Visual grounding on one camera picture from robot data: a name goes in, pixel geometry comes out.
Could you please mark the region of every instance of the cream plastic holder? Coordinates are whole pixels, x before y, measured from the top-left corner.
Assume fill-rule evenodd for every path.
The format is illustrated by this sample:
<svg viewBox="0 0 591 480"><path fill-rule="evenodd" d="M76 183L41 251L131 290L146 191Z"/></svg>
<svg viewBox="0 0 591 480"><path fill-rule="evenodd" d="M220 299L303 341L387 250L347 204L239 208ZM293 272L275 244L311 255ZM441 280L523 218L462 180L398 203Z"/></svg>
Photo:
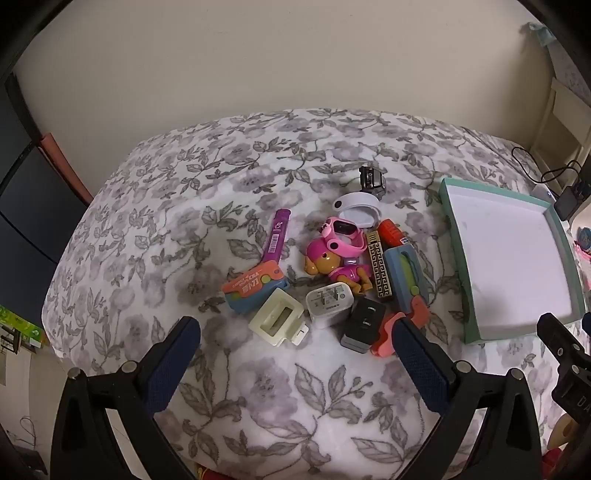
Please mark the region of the cream plastic holder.
<svg viewBox="0 0 591 480"><path fill-rule="evenodd" d="M299 345L308 333L308 326L301 318L303 313L304 306L299 301L276 288L248 327L273 346L281 345L284 340Z"/></svg>

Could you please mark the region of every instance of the white tray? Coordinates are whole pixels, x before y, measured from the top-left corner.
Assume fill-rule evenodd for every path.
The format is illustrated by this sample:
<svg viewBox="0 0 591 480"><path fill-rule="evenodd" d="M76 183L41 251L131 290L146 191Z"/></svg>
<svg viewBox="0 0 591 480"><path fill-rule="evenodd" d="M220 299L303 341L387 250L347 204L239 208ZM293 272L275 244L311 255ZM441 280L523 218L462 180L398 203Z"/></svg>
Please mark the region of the white tray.
<svg viewBox="0 0 591 480"><path fill-rule="evenodd" d="M440 194L470 310L466 343L535 333L547 312L564 324L584 315L572 251L549 203L456 179L444 179Z"/></svg>

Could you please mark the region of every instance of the bed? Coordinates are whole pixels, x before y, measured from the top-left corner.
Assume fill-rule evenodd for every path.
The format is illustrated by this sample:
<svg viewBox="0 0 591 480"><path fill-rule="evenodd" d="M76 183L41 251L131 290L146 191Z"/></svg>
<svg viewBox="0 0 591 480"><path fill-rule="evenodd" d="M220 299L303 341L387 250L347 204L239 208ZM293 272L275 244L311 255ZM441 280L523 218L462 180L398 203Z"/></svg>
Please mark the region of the bed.
<svg viewBox="0 0 591 480"><path fill-rule="evenodd" d="M140 143L102 187L65 250L43 310L52 347L88 374L117 370L162 341L183 315L202 346L155 419L179 452L238 480L395 478L437 421L396 357L339 345L311 329L272 347L219 287L260 259L277 209L291 209L282 268L303 300L325 284L303 254L359 167L387 181L386 218L420 253L430 290L427 337L479 371L521 368L545 446L561 409L557 362L535 337L464 345L459 282L438 196L444 177L521 193L533 185L514 144L412 115L296 109L223 118ZM527 158L521 162L538 172ZM580 322L571 331L586 342ZM462 468L484 412L450 473Z"/></svg>

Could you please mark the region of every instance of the red object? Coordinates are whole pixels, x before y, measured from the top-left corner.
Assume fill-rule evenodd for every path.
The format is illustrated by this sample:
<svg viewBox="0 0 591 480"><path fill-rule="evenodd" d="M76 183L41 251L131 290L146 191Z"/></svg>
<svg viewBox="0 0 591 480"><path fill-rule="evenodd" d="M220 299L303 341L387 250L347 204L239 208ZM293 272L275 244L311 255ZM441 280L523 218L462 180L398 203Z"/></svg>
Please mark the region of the red object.
<svg viewBox="0 0 591 480"><path fill-rule="evenodd" d="M408 243L408 238L390 219L385 219L379 224L378 234L380 240L389 247L400 247Z"/></svg>
<svg viewBox="0 0 591 480"><path fill-rule="evenodd" d="M231 476L214 472L197 462L195 462L195 465L197 466L197 480L234 480Z"/></svg>
<svg viewBox="0 0 591 480"><path fill-rule="evenodd" d="M86 189L82 181L76 175L76 172L70 167L60 147L56 143L53 135L47 134L41 139L41 149L49 159L50 164L57 170L58 174L70 186L74 192L80 197L86 205L92 202L92 195Z"/></svg>
<svg viewBox="0 0 591 480"><path fill-rule="evenodd" d="M555 448L553 450L548 450L548 452L542 457L542 478L548 478L550 476L560 455L562 455L562 450Z"/></svg>

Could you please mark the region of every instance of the cabinet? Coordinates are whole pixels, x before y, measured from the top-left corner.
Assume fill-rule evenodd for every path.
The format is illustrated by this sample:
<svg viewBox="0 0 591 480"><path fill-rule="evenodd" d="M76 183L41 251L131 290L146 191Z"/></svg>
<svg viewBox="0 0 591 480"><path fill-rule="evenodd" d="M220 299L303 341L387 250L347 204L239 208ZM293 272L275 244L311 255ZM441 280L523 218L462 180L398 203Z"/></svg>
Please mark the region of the cabinet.
<svg viewBox="0 0 591 480"><path fill-rule="evenodd" d="M47 290L85 210L32 144L0 86L0 304L43 326Z"/></svg>

